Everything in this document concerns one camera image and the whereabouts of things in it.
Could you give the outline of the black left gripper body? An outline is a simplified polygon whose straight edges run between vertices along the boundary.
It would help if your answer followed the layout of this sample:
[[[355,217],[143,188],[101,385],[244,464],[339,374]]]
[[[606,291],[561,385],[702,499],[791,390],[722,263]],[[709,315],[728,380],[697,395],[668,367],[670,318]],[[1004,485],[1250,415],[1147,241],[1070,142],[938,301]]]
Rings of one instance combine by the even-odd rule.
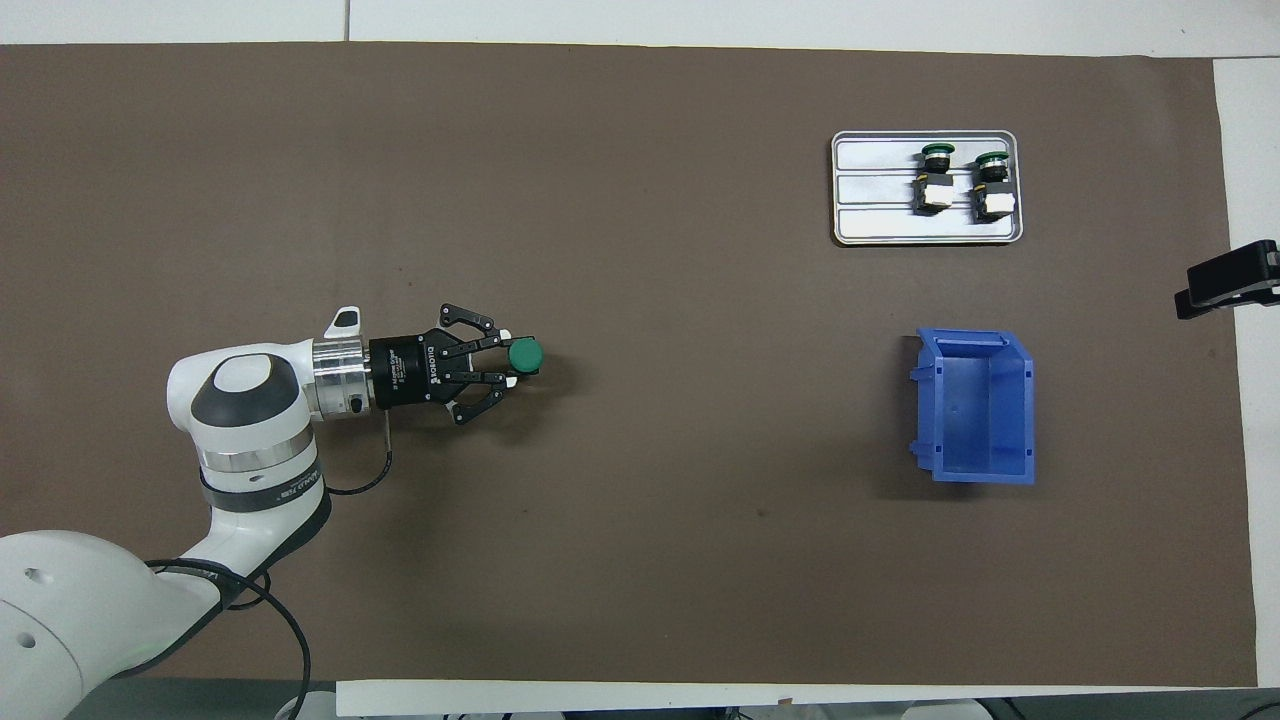
[[[438,378],[436,351],[447,345],[444,331],[370,340],[367,365],[375,406],[444,404],[447,397]]]

